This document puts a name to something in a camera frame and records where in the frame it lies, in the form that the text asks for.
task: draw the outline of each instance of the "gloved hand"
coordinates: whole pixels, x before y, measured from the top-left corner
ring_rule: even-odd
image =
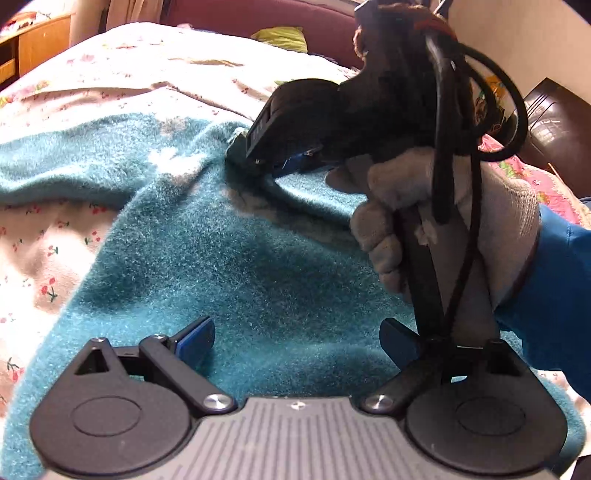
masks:
[[[351,231],[369,254],[380,281],[392,293],[403,292],[400,271],[402,247],[394,235],[394,210],[428,201],[431,196],[433,149],[412,148],[385,163],[360,168],[355,160],[332,170],[328,186],[345,193],[367,193],[350,221]],[[531,186],[508,179],[488,163],[481,163],[482,216],[478,247],[482,254],[493,307],[512,296],[535,251],[540,230],[540,208]],[[455,202],[470,225],[472,182],[470,158],[454,158]]]

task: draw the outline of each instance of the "fuzzy teal blanket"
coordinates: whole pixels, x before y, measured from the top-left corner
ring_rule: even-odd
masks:
[[[348,231],[362,199],[318,174],[284,179],[280,195],[250,186],[224,161],[240,127],[221,112],[164,135],[153,116],[126,114],[0,145],[0,203],[65,197],[122,209],[17,390],[0,475],[40,474],[30,415],[90,337],[130,345],[209,315],[216,343],[201,372],[241,400],[357,396],[397,372],[378,327],[387,316],[412,327],[413,314],[381,288]],[[553,394],[570,420],[566,463],[584,429]]]

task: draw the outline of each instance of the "white wall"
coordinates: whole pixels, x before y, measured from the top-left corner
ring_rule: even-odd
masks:
[[[454,0],[449,21],[523,96],[549,77],[591,103],[591,25],[562,0]]]

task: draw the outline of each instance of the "bed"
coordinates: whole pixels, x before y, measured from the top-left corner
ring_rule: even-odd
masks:
[[[359,387],[347,378],[360,368],[364,388],[392,374],[376,326],[392,311],[410,323],[412,312],[380,289],[342,224],[286,213],[222,165],[230,139],[278,85],[342,82],[359,66],[352,17],[295,0],[270,3],[236,2],[235,14],[222,18],[219,0],[173,0],[166,25],[129,24],[90,38],[0,93],[0,473],[8,480],[38,474],[27,418],[91,336],[136,342],[204,312],[233,319],[232,328],[221,323],[228,340],[207,369],[237,397],[298,393],[288,373],[323,378],[310,370],[314,361],[339,373],[322,394]],[[236,20],[242,14],[244,23]],[[173,26],[185,22],[209,31]],[[286,22],[303,25],[310,54],[245,38]],[[483,148],[499,144],[485,137]],[[591,212],[556,177],[516,157],[498,168],[591,228]],[[346,219],[360,200],[321,183],[306,177],[290,188]],[[323,288],[306,288],[322,278]],[[325,325],[335,312],[346,312],[350,325]],[[289,318],[309,334],[304,347],[292,341],[301,332]],[[271,340],[268,354],[252,356],[252,345]],[[223,356],[237,345],[241,353]],[[360,351],[363,361],[349,361]],[[270,373],[274,356],[286,352],[292,370]],[[224,374],[230,364],[242,365],[234,376]],[[588,425],[589,406],[564,376],[539,373]],[[258,378],[259,390],[241,384],[245,377]]]

